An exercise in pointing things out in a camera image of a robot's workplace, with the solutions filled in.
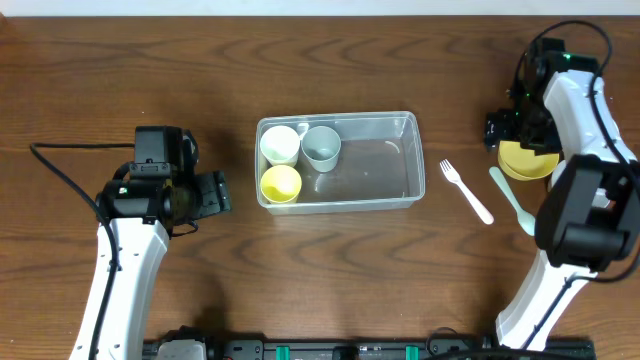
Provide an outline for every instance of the wooden table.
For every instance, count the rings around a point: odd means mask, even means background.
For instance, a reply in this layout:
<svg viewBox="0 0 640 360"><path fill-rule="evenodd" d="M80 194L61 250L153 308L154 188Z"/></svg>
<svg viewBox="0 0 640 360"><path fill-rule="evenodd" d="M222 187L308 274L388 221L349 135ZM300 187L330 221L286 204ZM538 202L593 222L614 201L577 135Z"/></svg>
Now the wooden table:
<svg viewBox="0 0 640 360"><path fill-rule="evenodd" d="M535 253L488 176L485 113L526 43L558 18L5 19L0 29L0 357L65 359L96 256L88 207L28 151L42 142L132 142L138 125L189 128L200 171L227 174L234 211L171 241L147 337L180 325L269 338L425 338L483 333ZM640 148L640 21L611 33L607 101ZM602 54L588 30L559 30ZM409 110L427 194L407 210L273 217L256 201L256 123L267 116ZM95 194L130 150L47 151ZM438 162L448 158L496 217L483 225ZM510 181L536 212L544 183ZM614 273L620 266L614 266ZM638 276L590 285L556 335L589 336L601 359L640 359Z"/></svg>

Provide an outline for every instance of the cup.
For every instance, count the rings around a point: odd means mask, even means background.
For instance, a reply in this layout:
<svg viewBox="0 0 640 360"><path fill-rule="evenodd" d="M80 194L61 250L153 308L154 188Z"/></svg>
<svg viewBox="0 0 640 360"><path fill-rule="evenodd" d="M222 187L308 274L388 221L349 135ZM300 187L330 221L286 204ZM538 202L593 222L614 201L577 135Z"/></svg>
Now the cup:
<svg viewBox="0 0 640 360"><path fill-rule="evenodd" d="M273 166L295 166L299 149L300 137L288 126L274 126L260 139L260 151Z"/></svg>
<svg viewBox="0 0 640 360"><path fill-rule="evenodd" d="M260 191L272 204L294 204L301 188L300 174L287 165L270 168L260 179Z"/></svg>
<svg viewBox="0 0 640 360"><path fill-rule="evenodd" d="M302 138L302 152L319 172L328 172L336 167L341 146L338 133L326 126L311 128Z"/></svg>

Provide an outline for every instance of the green tape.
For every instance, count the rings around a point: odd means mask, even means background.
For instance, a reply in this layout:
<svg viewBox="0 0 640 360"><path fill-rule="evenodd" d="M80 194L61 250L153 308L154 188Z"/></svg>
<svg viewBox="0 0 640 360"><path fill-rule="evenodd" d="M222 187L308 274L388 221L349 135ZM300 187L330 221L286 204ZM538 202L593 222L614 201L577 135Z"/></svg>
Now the green tape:
<svg viewBox="0 0 640 360"><path fill-rule="evenodd" d="M407 360L419 360L420 349L417 346L407 346Z"/></svg>
<svg viewBox="0 0 640 360"><path fill-rule="evenodd" d="M289 354L288 346L277 346L276 347L276 360L289 360L291 355Z"/></svg>

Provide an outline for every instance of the white fork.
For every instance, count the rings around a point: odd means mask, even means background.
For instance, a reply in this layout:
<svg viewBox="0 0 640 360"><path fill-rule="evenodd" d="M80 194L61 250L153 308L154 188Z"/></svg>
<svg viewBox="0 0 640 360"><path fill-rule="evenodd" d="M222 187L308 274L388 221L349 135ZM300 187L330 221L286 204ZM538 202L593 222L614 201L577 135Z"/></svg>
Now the white fork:
<svg viewBox="0 0 640 360"><path fill-rule="evenodd" d="M473 195L469 188L467 188L467 186L462 182L462 179L460 179L460 174L458 174L456 169L451 166L449 160L442 160L440 162L440 168L442 168L442 172L444 173L444 176L447 178L447 180L458 185L460 190L462 190L462 193L467 197L467 200L469 200L469 203L471 204L473 209L476 211L478 216L480 216L480 219L487 225L493 224L493 215L491 215L489 210L487 210L487 208L482 205L480 200L478 200L478 198Z"/></svg>

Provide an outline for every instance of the yellow plate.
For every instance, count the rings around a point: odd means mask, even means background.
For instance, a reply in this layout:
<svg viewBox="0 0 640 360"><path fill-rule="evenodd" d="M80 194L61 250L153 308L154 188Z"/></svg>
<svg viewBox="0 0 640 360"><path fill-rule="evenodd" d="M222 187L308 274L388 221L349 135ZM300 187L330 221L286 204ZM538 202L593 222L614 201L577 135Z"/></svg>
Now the yellow plate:
<svg viewBox="0 0 640 360"><path fill-rule="evenodd" d="M272 204L293 204L298 200L302 179L298 172L286 165L265 171L260 179L260 191Z"/></svg>
<svg viewBox="0 0 640 360"><path fill-rule="evenodd" d="M498 150L498 163L502 161L500 167L509 176L518 180L541 179L553 172L559 160L559 154L535 156L533 150L522 149L520 143L514 141L500 142Z"/></svg>

